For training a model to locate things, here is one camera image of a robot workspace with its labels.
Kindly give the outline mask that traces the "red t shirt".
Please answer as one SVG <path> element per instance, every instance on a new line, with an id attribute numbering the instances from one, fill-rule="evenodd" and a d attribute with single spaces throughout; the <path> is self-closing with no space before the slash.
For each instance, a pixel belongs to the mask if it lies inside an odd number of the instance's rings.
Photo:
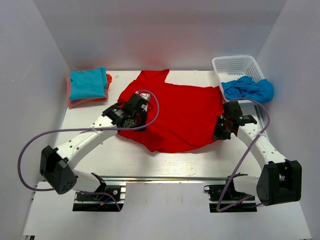
<path id="1" fill-rule="evenodd" d="M 119 136 L 144 145 L 150 152 L 181 153 L 214 143 L 217 118 L 223 113 L 219 87 L 166 83 L 169 70 L 143 70 L 120 94 L 126 102 L 138 90 L 155 94 L 150 99 L 146 131 L 121 131 Z"/>

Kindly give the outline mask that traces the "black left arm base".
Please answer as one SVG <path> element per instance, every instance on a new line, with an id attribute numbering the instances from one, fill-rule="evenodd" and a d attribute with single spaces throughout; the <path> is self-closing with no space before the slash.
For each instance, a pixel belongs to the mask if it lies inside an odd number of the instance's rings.
<path id="1" fill-rule="evenodd" d="M 109 184 L 95 173 L 91 174 L 99 181 L 95 190 L 77 191 L 74 197 L 73 212 L 120 212 L 125 202 L 124 185 Z"/>

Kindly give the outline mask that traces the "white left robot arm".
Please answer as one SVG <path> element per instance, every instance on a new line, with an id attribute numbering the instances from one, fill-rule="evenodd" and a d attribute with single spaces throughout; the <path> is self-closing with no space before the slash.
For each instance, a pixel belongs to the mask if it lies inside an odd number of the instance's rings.
<path id="1" fill-rule="evenodd" d="M 128 101 L 115 103 L 105 109 L 89 128 L 56 148 L 46 146 L 41 151 L 40 174 L 59 194 L 70 190 L 89 193 L 99 200 L 105 196 L 106 183 L 96 173 L 76 170 L 78 163 L 98 145 L 119 132 L 144 131 L 148 106 L 154 95 L 136 92 Z"/>

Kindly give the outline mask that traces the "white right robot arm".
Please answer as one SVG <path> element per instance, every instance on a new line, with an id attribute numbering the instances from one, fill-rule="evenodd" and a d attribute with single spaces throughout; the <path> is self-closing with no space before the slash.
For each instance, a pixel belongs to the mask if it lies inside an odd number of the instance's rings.
<path id="1" fill-rule="evenodd" d="M 213 139 L 229 140 L 235 135 L 247 147 L 222 189 L 216 210 L 226 211 L 251 197 L 264 206 L 298 202 L 302 195 L 302 166 L 288 160 L 269 142 L 252 115 L 244 115 L 238 101 L 222 105 L 223 113 L 217 118 Z M 259 177 L 238 173 L 248 153 L 251 153 L 261 173 Z"/>

